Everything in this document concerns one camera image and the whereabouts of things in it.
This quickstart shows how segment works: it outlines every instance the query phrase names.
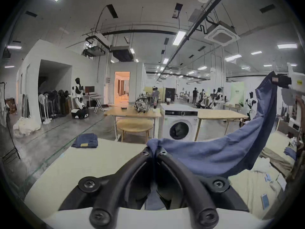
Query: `concrete floor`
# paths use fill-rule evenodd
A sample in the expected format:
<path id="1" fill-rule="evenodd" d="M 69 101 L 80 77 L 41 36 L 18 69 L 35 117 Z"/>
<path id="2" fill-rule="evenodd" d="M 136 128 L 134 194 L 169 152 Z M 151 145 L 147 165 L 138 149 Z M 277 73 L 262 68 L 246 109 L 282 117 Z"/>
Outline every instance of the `concrete floor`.
<path id="1" fill-rule="evenodd" d="M 17 116 L 11 115 L 11 127 L 17 121 Z M 231 122 L 228 133 L 238 129 L 238 121 Z M 202 121 L 198 140 L 207 140 L 222 137 L 226 123 L 219 121 Z M 25 195 L 43 174 L 68 147 L 74 139 L 83 133 L 94 133 L 98 138 L 115 140 L 114 124 L 112 116 L 104 116 L 103 112 L 94 113 L 90 109 L 90 115 L 84 120 L 73 119 L 71 115 L 53 119 L 50 124 L 42 125 L 41 129 L 23 138 L 13 138 L 19 151 L 21 160 L 14 153 L 4 164 L 11 185 L 21 198 Z M 0 127 L 1 146 L 0 155 L 3 157 L 13 148 L 8 129 Z M 130 134 L 124 137 L 124 142 L 145 143 L 145 133 Z"/>

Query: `green floor line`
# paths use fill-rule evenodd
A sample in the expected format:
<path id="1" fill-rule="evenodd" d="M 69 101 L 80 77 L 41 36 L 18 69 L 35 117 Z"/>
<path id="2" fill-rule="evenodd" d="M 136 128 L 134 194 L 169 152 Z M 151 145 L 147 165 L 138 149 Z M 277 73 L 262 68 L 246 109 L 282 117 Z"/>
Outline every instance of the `green floor line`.
<path id="1" fill-rule="evenodd" d="M 103 120 L 104 118 L 100 119 L 99 121 L 97 121 L 96 123 L 94 123 L 93 125 L 91 125 L 90 127 L 88 127 L 86 130 L 84 130 L 83 132 L 81 132 L 80 134 L 78 134 L 76 137 L 74 137 L 73 139 L 71 139 L 69 142 L 67 142 L 64 146 L 62 146 L 59 150 L 57 150 L 54 154 L 52 154 L 49 158 L 47 158 L 36 170 L 33 171 L 32 174 L 30 174 L 26 179 L 25 179 L 25 183 L 27 185 L 28 179 L 33 176 L 46 162 L 48 162 L 54 155 L 56 155 L 59 151 L 63 150 L 68 144 L 70 144 L 72 141 L 74 141 L 79 135 L 83 134 L 85 131 L 89 130 L 91 127 L 93 127 L 94 125 L 96 125 L 97 123 L 99 123 L 101 120 Z"/>

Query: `blue cloth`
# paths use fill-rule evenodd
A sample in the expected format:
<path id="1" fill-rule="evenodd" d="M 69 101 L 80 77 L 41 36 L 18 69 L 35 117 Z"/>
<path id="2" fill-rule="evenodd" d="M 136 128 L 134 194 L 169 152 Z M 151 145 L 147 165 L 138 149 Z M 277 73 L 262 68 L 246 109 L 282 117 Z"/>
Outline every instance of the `blue cloth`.
<path id="1" fill-rule="evenodd" d="M 276 117 L 277 86 L 272 84 L 272 76 L 274 71 L 255 90 L 257 114 L 234 133 L 206 142 L 151 139 L 147 145 L 154 154 L 163 147 L 194 174 L 204 177 L 228 177 L 251 170 L 266 145 Z"/>
<path id="2" fill-rule="evenodd" d="M 98 146 L 97 135 L 93 133 L 79 135 L 72 144 L 72 147 L 81 147 L 81 148 L 87 148 L 87 147 L 96 148 L 97 146 Z"/>
<path id="3" fill-rule="evenodd" d="M 292 148 L 286 147 L 284 150 L 284 154 L 290 156 L 296 161 L 296 151 L 294 151 Z"/>

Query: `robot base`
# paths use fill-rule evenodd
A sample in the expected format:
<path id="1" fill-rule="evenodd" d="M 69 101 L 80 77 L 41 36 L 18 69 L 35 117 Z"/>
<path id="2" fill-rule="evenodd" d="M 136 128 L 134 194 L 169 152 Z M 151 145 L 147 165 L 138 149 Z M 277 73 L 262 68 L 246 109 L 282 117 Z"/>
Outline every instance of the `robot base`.
<path id="1" fill-rule="evenodd" d="M 74 119 L 84 119 L 89 116 L 89 109 L 72 109 L 71 115 Z"/>

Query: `washing machine door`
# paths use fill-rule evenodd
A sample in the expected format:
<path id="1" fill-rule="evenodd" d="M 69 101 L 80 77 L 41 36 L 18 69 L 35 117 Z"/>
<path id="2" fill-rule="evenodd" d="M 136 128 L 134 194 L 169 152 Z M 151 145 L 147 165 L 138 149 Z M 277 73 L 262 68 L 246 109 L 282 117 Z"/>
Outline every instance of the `washing machine door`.
<path id="1" fill-rule="evenodd" d="M 188 120 L 179 119 L 170 125 L 169 135 L 174 140 L 189 139 L 192 132 L 192 125 Z"/>

